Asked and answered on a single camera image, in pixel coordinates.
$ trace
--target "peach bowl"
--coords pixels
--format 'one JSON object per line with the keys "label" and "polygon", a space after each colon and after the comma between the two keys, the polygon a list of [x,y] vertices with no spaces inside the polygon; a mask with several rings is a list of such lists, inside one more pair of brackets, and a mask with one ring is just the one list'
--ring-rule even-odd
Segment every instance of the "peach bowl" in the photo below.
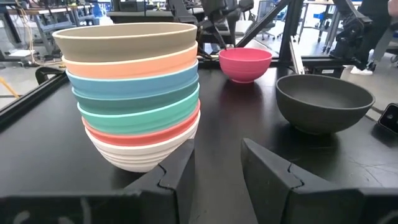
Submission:
{"label": "peach bowl", "polygon": [[138,60],[121,62],[74,62],[62,56],[68,71],[85,78],[143,78],[175,73],[191,67],[197,61],[198,43],[188,49]]}

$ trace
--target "light blue bowl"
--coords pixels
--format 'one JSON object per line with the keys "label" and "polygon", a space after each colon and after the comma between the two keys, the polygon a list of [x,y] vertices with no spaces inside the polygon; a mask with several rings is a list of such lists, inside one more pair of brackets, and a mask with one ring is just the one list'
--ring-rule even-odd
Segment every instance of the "light blue bowl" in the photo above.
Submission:
{"label": "light blue bowl", "polygon": [[68,71],[67,75],[75,92],[80,96],[112,100],[168,93],[194,82],[197,79],[197,72],[198,61],[192,67],[180,72],[147,78],[93,79],[78,77]]}

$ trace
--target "red bowl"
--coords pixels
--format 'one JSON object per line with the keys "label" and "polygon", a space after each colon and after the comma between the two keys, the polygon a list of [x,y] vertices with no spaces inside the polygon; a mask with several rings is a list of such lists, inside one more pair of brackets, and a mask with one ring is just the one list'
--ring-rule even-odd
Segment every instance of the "red bowl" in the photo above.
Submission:
{"label": "red bowl", "polygon": [[81,120],[83,121],[84,126],[87,128],[90,134],[101,142],[105,142],[115,146],[146,146],[166,141],[175,136],[178,136],[179,134],[182,134],[195,123],[199,112],[200,101],[198,102],[194,112],[181,123],[178,123],[177,125],[162,131],[140,135],[115,135],[102,133],[101,131],[95,130],[93,127],[91,127],[83,117],[81,118]]}

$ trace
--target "stack of bowls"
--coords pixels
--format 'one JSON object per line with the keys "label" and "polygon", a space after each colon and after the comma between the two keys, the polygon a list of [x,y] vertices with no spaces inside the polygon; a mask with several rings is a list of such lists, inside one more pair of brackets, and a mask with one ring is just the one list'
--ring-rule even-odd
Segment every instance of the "stack of bowls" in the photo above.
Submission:
{"label": "stack of bowls", "polygon": [[196,34],[194,25],[165,22],[53,33],[86,134],[116,167],[147,172],[194,138]]}

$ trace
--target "table surface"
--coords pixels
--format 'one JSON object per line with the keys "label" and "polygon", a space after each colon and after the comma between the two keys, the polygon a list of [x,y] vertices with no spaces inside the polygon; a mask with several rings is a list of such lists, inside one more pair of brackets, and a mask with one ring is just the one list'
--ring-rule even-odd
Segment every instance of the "table surface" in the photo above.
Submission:
{"label": "table surface", "polygon": [[[288,124],[274,86],[289,72],[270,68],[254,84],[238,85],[219,70],[199,70],[191,223],[256,223],[240,164],[242,138],[341,186],[398,186],[398,137],[374,121],[363,118],[331,136],[307,135]],[[141,176],[96,151],[70,88],[61,86],[0,134],[0,194],[120,189]]]}

